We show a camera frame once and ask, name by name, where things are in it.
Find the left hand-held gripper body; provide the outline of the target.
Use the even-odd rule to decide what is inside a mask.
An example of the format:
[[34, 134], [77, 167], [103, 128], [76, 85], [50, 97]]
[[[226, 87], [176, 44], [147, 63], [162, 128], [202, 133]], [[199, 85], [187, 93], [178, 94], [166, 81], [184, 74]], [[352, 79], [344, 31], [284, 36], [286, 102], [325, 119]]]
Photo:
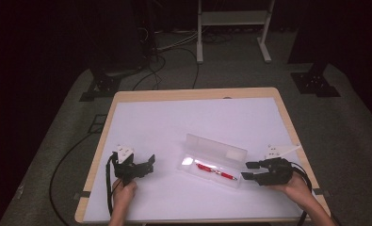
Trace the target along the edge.
[[111, 155], [115, 176], [121, 179], [124, 186], [133, 179], [142, 178], [150, 173], [150, 161], [135, 164], [134, 152], [132, 148], [118, 145]]

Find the red pen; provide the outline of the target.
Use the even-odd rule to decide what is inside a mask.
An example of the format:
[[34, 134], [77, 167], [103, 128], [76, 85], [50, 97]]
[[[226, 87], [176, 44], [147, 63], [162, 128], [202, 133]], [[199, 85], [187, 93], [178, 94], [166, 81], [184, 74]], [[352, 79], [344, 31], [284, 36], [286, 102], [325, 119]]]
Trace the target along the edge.
[[228, 174], [226, 172], [222, 172], [222, 171], [220, 171], [218, 169], [212, 169], [212, 168], [210, 168], [208, 166], [205, 166], [205, 165], [203, 165], [201, 163], [196, 163], [196, 166], [197, 166], [197, 168], [199, 170], [204, 170], [204, 171], [212, 172], [212, 173], [215, 173], [215, 174], [217, 174], [217, 175], [219, 175], [221, 177], [227, 178], [229, 180], [234, 180], [234, 181], [237, 181], [238, 180], [236, 177], [234, 177], [231, 174]]

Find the wooden table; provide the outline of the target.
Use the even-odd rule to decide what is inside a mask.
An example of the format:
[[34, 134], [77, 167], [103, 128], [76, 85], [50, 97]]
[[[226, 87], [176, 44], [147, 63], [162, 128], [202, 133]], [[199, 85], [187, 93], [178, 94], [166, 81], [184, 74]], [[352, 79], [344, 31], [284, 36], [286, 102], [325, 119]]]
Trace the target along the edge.
[[[279, 108], [280, 115], [283, 119], [284, 126], [288, 135], [292, 139], [292, 144], [300, 144], [297, 132], [290, 120], [282, 97], [275, 88], [242, 88], [242, 89], [178, 89], [178, 90], [145, 90], [145, 91], [120, 91], [115, 94], [112, 105], [109, 109], [103, 133], [97, 146], [94, 159], [89, 169], [89, 175], [84, 186], [84, 191], [91, 192], [94, 180], [98, 172], [106, 137], [110, 123], [113, 120], [114, 110], [120, 103], [137, 103], [137, 102], [162, 102], [162, 101], [195, 101], [195, 100], [216, 100], [216, 99], [244, 99], [244, 98], [271, 98]], [[306, 172], [311, 173], [313, 170], [309, 164], [307, 156], [300, 147], [296, 151], [287, 154], [286, 159], [302, 165]], [[112, 174], [106, 173], [106, 181], [112, 179]], [[84, 216], [89, 203], [88, 198], [81, 198], [75, 212], [75, 219], [79, 223], [105, 223], [105, 222], [85, 222]], [[258, 218], [250, 220], [232, 220], [232, 221], [165, 221], [165, 222], [131, 222], [131, 223], [174, 223], [174, 222], [279, 222], [279, 221], [296, 221], [297, 219], [280, 219], [272, 220], [267, 218]]]

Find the person's right hand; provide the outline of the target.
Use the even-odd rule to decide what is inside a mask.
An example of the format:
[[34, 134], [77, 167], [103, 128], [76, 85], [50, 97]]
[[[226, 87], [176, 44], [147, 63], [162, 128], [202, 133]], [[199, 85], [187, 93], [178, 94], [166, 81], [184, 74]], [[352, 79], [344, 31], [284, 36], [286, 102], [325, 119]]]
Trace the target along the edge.
[[293, 173], [288, 183], [284, 185], [268, 186], [268, 188], [281, 191], [303, 210], [306, 210], [315, 201], [305, 181], [296, 172]]

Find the black tape strip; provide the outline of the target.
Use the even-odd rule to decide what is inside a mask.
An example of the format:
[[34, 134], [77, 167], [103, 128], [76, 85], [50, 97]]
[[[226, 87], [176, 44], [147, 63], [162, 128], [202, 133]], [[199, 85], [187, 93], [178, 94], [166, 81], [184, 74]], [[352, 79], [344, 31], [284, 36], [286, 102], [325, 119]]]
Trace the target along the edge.
[[313, 188], [313, 191], [316, 195], [322, 195], [324, 197], [331, 197], [332, 194], [329, 190], [321, 189], [321, 188]]
[[79, 201], [81, 198], [88, 198], [90, 195], [89, 191], [80, 191], [73, 194], [73, 199]]

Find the white metal stand frame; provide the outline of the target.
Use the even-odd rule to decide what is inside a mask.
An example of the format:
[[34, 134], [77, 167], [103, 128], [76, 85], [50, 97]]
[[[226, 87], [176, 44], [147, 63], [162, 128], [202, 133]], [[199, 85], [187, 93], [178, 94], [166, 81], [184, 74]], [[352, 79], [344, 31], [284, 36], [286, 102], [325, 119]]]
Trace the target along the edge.
[[198, 0], [196, 61], [203, 63], [202, 29], [205, 26], [261, 25], [263, 31], [261, 36], [257, 38], [257, 43], [265, 63], [270, 63], [271, 56], [266, 46], [266, 38], [274, 6], [275, 0], [269, 0], [265, 10], [203, 11], [202, 0]]

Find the person's left hand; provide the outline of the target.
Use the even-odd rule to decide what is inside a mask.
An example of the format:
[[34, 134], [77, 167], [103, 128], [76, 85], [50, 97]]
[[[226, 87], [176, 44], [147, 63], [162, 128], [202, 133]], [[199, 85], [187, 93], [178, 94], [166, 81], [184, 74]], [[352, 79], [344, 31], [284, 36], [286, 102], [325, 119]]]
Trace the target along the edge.
[[137, 183], [131, 181], [128, 185], [125, 186], [120, 179], [117, 179], [112, 187], [114, 205], [128, 206], [135, 197]]

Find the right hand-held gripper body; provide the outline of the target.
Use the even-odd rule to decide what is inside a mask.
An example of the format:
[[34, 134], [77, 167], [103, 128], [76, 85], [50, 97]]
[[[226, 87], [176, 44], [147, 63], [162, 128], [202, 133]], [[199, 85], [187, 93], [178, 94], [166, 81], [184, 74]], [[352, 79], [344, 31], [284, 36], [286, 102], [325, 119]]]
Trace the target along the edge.
[[269, 145], [265, 158], [258, 162], [260, 168], [267, 172], [255, 175], [255, 181], [259, 186], [284, 185], [289, 182], [293, 175], [291, 163], [284, 157], [301, 147], [297, 145]]

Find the black stand base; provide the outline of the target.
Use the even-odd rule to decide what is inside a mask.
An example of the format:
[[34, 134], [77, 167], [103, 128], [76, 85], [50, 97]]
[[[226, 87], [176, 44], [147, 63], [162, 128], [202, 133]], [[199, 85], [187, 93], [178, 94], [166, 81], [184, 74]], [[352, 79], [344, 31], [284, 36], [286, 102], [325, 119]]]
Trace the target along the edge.
[[92, 80], [87, 91], [83, 92], [79, 101], [92, 102], [96, 98], [113, 97], [119, 90], [122, 79], [142, 71], [142, 67], [135, 69], [121, 68], [91, 68]]
[[301, 94], [315, 94], [317, 97], [339, 97], [337, 89], [325, 78], [328, 63], [315, 62], [308, 72], [291, 73], [291, 77]]

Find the white table mat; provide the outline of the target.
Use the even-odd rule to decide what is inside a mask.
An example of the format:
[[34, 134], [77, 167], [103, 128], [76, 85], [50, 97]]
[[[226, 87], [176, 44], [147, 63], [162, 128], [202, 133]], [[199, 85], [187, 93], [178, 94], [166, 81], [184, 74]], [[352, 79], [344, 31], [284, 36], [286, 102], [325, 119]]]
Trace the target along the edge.
[[271, 98], [120, 103], [114, 110], [101, 163], [90, 192], [85, 222], [106, 222], [105, 166], [120, 145], [136, 162], [155, 159], [154, 171], [137, 179], [130, 222], [297, 219], [301, 211], [284, 194], [241, 178], [229, 180], [197, 168], [186, 156], [194, 135], [246, 150], [249, 161], [267, 148], [290, 145], [279, 108]]

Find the grey floor tape piece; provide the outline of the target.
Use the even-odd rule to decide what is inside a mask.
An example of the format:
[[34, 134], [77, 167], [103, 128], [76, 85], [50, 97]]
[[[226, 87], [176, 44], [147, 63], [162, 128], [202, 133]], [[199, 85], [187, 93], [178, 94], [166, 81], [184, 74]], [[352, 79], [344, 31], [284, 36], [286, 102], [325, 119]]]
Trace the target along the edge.
[[25, 186], [25, 183], [21, 183], [18, 186], [18, 188], [17, 188], [17, 190], [15, 192], [14, 200], [19, 200], [23, 196], [23, 194], [24, 194], [24, 186]]

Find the clear plastic pencil case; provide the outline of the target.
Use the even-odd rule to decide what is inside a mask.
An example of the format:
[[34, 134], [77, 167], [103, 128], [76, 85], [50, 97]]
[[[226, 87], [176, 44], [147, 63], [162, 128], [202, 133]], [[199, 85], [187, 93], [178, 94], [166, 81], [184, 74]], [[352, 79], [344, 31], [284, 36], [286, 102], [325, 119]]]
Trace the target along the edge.
[[[246, 150], [204, 137], [187, 134], [183, 151], [177, 165], [178, 170], [205, 181], [234, 189], [239, 188], [241, 170], [244, 168], [248, 153]], [[229, 180], [215, 173], [198, 169], [196, 163], [231, 174], [238, 180]]]

